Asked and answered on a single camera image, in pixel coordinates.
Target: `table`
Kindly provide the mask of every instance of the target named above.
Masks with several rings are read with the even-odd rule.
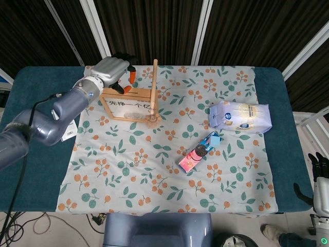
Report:
[[[2,130],[21,110],[50,94],[69,90],[83,76],[83,67],[27,67],[19,72],[0,125]],[[312,187],[294,123],[282,74],[275,68],[255,68],[255,86],[260,104],[269,104],[273,129],[265,144],[280,212],[308,210],[294,194],[298,182],[307,196]],[[40,107],[50,115],[52,102]],[[32,141],[28,167],[17,198],[16,211],[54,211],[65,176],[74,139],[45,147]],[[0,173],[0,210],[6,211],[15,189],[22,161]]]

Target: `blue label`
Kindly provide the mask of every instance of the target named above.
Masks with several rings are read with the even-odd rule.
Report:
[[[225,114],[225,118],[226,118],[226,119],[231,119],[231,117],[232,117],[232,116],[231,116],[231,113],[228,112],[228,113]]]

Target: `robotic arm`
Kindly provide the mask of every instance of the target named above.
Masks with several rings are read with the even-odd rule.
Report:
[[[317,246],[329,245],[329,160],[316,152],[316,157],[308,154],[312,162],[314,177],[314,195],[309,198],[294,184],[294,191],[299,199],[312,206],[316,215],[311,214],[313,228],[311,235],[317,235]]]
[[[54,120],[35,111],[29,126],[31,109],[22,111],[3,133],[0,133],[0,171],[28,153],[32,137],[52,146],[64,134],[69,123],[74,120],[92,101],[102,93],[104,87],[112,87],[120,93],[119,78],[127,71],[130,63],[115,57],[106,57],[91,69],[90,76],[77,81],[74,87],[53,104],[59,116]]]

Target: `wooden stick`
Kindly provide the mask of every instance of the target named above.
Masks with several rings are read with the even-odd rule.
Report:
[[[158,70],[158,60],[154,59],[153,60],[152,89],[151,89],[151,115],[154,115],[157,70]]]

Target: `pink carton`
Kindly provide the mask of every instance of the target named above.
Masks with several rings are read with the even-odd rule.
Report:
[[[189,172],[202,160],[204,156],[206,156],[208,152],[214,148],[214,146],[219,146],[221,140],[222,139],[216,132],[211,132],[179,162],[179,165],[185,172]]]

